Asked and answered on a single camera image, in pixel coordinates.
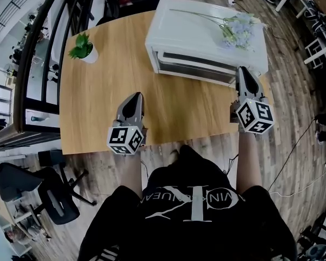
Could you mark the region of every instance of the logo on shirt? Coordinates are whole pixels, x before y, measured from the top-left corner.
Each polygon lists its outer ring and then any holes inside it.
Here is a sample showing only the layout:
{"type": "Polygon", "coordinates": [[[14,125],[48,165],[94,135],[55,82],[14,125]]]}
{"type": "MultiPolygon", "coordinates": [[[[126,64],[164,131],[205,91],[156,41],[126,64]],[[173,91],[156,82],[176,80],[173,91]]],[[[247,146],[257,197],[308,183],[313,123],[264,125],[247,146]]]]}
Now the logo on shirt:
{"type": "Polygon", "coordinates": [[[210,222],[208,218],[205,218],[204,212],[209,209],[222,210],[229,209],[235,206],[239,198],[243,200],[238,194],[228,188],[215,188],[207,190],[208,186],[196,186],[187,187],[187,191],[191,190],[192,194],[185,194],[179,189],[171,186],[157,188],[157,190],[162,189],[162,192],[154,192],[151,195],[147,195],[143,198],[141,203],[144,201],[159,199],[165,201],[176,202],[174,207],[160,212],[155,212],[152,215],[146,216],[145,219],[150,219],[153,217],[162,217],[165,219],[171,219],[169,217],[170,213],[174,210],[182,208],[183,206],[191,206],[191,215],[186,217],[183,221],[205,221],[210,222]]]}

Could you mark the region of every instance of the wooden table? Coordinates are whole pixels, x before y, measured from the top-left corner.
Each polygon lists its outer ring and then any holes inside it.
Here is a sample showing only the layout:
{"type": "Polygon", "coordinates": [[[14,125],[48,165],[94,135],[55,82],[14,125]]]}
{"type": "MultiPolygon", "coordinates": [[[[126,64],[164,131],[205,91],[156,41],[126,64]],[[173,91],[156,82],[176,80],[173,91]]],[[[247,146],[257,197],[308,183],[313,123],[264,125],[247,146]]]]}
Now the wooden table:
{"type": "Polygon", "coordinates": [[[131,15],[87,30],[99,53],[94,64],[72,60],[67,54],[76,36],[68,39],[60,87],[63,154],[109,150],[117,108],[137,91],[145,98],[147,145],[237,131],[229,123],[235,89],[153,72],[145,49],[153,16],[131,15]]]}

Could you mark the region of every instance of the hand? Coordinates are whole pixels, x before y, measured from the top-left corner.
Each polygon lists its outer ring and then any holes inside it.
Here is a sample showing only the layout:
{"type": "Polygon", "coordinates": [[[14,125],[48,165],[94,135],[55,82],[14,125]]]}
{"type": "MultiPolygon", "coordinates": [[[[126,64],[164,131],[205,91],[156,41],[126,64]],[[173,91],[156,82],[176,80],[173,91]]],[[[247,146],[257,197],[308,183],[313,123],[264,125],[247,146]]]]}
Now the hand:
{"type": "Polygon", "coordinates": [[[230,122],[231,123],[238,123],[239,127],[238,127],[238,131],[240,133],[245,132],[241,122],[239,121],[239,117],[236,113],[236,111],[238,110],[238,108],[240,107],[240,103],[239,101],[234,101],[231,105],[230,105],[230,122]]]}

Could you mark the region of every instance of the green leaves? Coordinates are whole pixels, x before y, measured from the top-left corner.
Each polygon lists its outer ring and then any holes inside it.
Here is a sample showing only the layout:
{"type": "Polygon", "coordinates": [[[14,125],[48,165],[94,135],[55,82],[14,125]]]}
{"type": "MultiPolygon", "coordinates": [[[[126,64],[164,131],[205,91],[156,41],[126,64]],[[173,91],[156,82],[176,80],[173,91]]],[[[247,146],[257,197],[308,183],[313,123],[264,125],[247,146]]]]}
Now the green leaves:
{"type": "Polygon", "coordinates": [[[86,33],[79,34],[76,38],[76,47],[69,51],[69,56],[72,59],[82,59],[87,57],[92,49],[93,44],[89,43],[89,35],[86,35],[86,33]]]}
{"type": "Polygon", "coordinates": [[[76,46],[82,48],[84,45],[88,43],[89,35],[86,33],[79,34],[76,38],[76,46]]]}

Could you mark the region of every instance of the white pot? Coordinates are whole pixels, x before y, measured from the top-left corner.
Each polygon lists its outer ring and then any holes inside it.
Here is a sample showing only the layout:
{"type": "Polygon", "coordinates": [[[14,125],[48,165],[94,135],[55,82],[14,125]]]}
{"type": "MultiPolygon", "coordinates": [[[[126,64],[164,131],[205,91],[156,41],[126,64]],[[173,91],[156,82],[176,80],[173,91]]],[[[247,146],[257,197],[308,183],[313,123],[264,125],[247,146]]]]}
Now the white pot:
{"type": "Polygon", "coordinates": [[[85,58],[80,58],[80,60],[85,61],[86,63],[92,64],[98,59],[98,52],[96,50],[95,45],[92,43],[93,49],[90,54],[88,54],[85,58]]]}

